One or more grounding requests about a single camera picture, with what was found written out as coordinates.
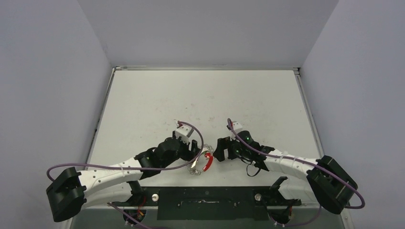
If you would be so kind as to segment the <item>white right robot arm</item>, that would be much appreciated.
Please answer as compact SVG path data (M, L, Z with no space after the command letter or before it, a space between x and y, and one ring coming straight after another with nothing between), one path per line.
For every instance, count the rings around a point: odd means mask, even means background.
M259 170L279 172L307 184L298 188L308 198L317 201L324 209L340 214L345 208L352 209L351 198L358 194L358 185L331 156L304 158L266 146L255 141L249 131L241 131L217 140L213 156L220 162L226 158L241 159L253 163Z

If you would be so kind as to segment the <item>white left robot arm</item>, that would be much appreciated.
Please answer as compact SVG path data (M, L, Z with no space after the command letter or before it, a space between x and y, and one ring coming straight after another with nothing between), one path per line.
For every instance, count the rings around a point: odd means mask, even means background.
M169 137L135 157L92 170L65 169L46 189L54 222L62 222L81 210L107 202L137 205L143 189L139 180L159 174L178 159L192 161L202 152L197 141L185 143Z

